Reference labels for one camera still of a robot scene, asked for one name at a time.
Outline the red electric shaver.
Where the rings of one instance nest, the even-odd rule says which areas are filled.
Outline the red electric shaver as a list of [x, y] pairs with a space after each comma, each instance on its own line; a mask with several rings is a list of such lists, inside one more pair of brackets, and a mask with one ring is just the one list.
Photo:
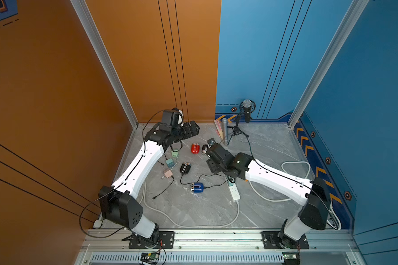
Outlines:
[[200, 144], [198, 144], [198, 143], [193, 143], [193, 144], [191, 145], [191, 152], [192, 152], [193, 154], [198, 154], [200, 151], [201, 151], [201, 145], [200, 145]]

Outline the white power strip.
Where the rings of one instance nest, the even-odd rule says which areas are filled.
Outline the white power strip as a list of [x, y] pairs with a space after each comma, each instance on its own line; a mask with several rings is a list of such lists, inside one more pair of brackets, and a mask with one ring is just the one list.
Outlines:
[[241, 199], [240, 193], [235, 183], [228, 181], [228, 187], [234, 201], [238, 201]]

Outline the blue electric shaver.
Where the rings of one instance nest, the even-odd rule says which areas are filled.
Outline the blue electric shaver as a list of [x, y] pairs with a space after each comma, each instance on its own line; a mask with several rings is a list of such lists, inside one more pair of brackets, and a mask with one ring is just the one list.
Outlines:
[[202, 193], [204, 191], [204, 189], [205, 188], [204, 188], [203, 183], [196, 182], [196, 183], [191, 184], [191, 191], [193, 193]]

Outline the teal USB charger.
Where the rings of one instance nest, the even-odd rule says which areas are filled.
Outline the teal USB charger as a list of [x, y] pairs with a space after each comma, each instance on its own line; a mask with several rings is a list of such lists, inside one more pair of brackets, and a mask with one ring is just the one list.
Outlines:
[[172, 168], [172, 167], [175, 166], [175, 162], [174, 162], [173, 159], [167, 159], [165, 162], [166, 162], [166, 164], [167, 164], [167, 166], [168, 166], [169, 168]]

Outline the pink USB charger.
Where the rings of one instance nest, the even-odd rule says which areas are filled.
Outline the pink USB charger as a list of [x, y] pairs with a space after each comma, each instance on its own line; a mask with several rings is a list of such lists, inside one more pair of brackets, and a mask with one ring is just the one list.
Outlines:
[[164, 176], [166, 178], [173, 178], [173, 173], [170, 169], [164, 171]]

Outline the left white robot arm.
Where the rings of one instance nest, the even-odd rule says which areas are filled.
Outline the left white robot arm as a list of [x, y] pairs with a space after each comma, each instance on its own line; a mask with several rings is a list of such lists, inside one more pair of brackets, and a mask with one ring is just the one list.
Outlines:
[[99, 203], [104, 219], [126, 227], [138, 235], [147, 247], [154, 247], [159, 240], [159, 225], [143, 214], [137, 201], [138, 193], [146, 177], [170, 145], [199, 134], [196, 122], [169, 125], [155, 124], [144, 136], [137, 156], [126, 171], [110, 187], [99, 191]]

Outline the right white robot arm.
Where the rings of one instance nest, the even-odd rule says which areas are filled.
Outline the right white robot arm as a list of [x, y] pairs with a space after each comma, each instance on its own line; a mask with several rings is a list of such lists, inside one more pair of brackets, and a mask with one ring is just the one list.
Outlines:
[[265, 165], [246, 153], [240, 152], [234, 156], [220, 144], [210, 146], [206, 155], [211, 172], [223, 173], [231, 180], [240, 178], [267, 186], [301, 206], [294, 217], [284, 221], [275, 240], [278, 248], [297, 249], [300, 239], [308, 231], [326, 228], [332, 200], [325, 180], [295, 177]]

